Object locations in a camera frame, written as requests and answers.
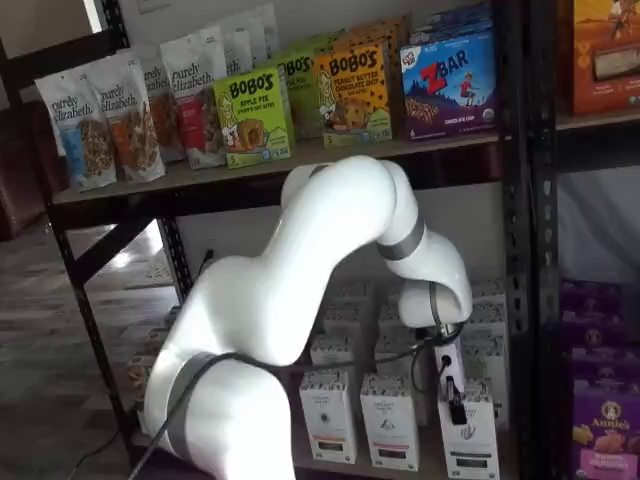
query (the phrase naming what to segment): robotic arm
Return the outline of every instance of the robotic arm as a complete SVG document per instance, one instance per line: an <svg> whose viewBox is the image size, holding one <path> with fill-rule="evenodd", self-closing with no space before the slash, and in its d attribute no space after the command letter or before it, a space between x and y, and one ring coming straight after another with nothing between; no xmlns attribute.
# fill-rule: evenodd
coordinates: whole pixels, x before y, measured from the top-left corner
<svg viewBox="0 0 640 480"><path fill-rule="evenodd" d="M282 203L262 255L223 258L194 285L149 379L151 433L212 356L240 352L274 366L292 364L331 272L362 245L377 242L388 267L408 280L399 309L409 327L446 330L471 314L462 259L427 230L398 165L356 156L299 167L285 182ZM446 376L462 390L461 365L457 356L451 360ZM200 379L160 445L219 480L293 480L290 423L286 393L272 374L225 361Z"/></svg>

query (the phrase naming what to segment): granola bag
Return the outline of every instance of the granola bag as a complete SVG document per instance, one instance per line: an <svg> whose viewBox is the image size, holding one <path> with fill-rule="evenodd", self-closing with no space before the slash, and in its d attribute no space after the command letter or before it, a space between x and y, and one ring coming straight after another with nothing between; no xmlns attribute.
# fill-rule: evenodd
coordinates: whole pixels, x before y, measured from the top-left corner
<svg viewBox="0 0 640 480"><path fill-rule="evenodd" d="M135 54L125 51L103 58L86 72L109 122L126 180L151 182L164 175L144 74Z"/></svg>
<svg viewBox="0 0 640 480"><path fill-rule="evenodd" d="M60 133L71 183L80 191L116 181L109 128L84 68L77 67L36 80Z"/></svg>
<svg viewBox="0 0 640 480"><path fill-rule="evenodd" d="M180 141L175 100L160 50L153 45L137 45L133 50L142 65L160 156L165 163L183 160L187 158L187 152Z"/></svg>
<svg viewBox="0 0 640 480"><path fill-rule="evenodd" d="M246 73L253 69L251 38L244 29L235 29L223 33L224 56L227 61L227 74Z"/></svg>
<svg viewBox="0 0 640 480"><path fill-rule="evenodd" d="M160 51L191 168L224 165L226 156L213 95L213 82L227 76L220 26L163 43Z"/></svg>

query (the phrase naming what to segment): black metal shelf post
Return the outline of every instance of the black metal shelf post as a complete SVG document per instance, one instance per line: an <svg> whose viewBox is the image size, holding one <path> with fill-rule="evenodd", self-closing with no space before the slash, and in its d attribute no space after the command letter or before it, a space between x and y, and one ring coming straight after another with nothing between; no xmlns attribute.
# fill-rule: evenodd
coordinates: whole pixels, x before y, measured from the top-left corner
<svg viewBox="0 0 640 480"><path fill-rule="evenodd" d="M540 475L536 434L535 298L532 282L531 199L526 149L523 0L493 2L499 92L498 129L502 157L504 248L509 321L512 402L521 480Z"/></svg>
<svg viewBox="0 0 640 480"><path fill-rule="evenodd" d="M539 478L560 480L563 417L559 392L558 204L556 168L556 2L529 0L529 156L532 166L534 227L534 292L537 295L537 371L534 401L538 403Z"/></svg>

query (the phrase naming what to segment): orange box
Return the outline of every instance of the orange box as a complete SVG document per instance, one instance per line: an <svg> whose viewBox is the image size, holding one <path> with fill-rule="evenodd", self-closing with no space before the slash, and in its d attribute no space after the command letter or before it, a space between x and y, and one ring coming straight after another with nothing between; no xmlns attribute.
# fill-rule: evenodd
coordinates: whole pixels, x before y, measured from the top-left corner
<svg viewBox="0 0 640 480"><path fill-rule="evenodd" d="M398 30L393 26L379 25L369 30L351 30L333 42L334 50L346 50L355 46L384 43L386 63L388 64L389 101L391 116L394 122L403 117L404 99L402 90L402 69L400 67L400 52Z"/></svg>
<svg viewBox="0 0 640 480"><path fill-rule="evenodd" d="M346 46L313 62L327 148L390 140L388 57L384 42Z"/></svg>
<svg viewBox="0 0 640 480"><path fill-rule="evenodd" d="M574 113L640 105L639 52L635 0L574 0Z"/></svg>

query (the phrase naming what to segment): floor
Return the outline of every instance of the floor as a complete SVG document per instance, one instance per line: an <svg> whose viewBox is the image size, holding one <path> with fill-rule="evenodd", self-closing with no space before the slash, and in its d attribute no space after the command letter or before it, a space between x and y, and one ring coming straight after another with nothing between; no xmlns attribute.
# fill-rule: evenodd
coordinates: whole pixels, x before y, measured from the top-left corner
<svg viewBox="0 0 640 480"><path fill-rule="evenodd" d="M108 230L72 232L76 256ZM151 224L87 285L128 404L126 363L177 302L161 247L157 226ZM0 243L0 382L1 480L66 480L81 455L115 432L100 372L46 225ZM127 473L118 439L88 460L74 480L121 480ZM347 478L297 474L298 480ZM153 480L189 477L156 470L144 475Z"/></svg>

